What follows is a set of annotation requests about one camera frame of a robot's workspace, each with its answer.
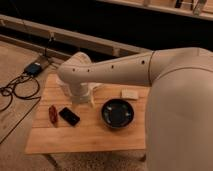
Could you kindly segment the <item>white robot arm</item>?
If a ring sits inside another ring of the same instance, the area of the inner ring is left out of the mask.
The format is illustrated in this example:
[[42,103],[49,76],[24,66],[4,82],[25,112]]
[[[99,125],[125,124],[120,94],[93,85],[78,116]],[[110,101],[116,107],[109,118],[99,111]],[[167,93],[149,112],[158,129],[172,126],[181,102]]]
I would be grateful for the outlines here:
[[213,51],[175,48],[92,63],[82,52],[58,77],[81,98],[89,83],[146,86],[148,171],[213,171]]

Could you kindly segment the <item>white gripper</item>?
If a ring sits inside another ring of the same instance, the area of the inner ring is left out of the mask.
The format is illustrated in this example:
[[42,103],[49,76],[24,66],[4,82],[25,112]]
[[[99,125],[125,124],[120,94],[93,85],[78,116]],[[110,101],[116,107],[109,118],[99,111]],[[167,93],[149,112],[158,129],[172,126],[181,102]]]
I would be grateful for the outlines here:
[[69,91],[73,104],[93,104],[93,92],[89,83],[70,84]]

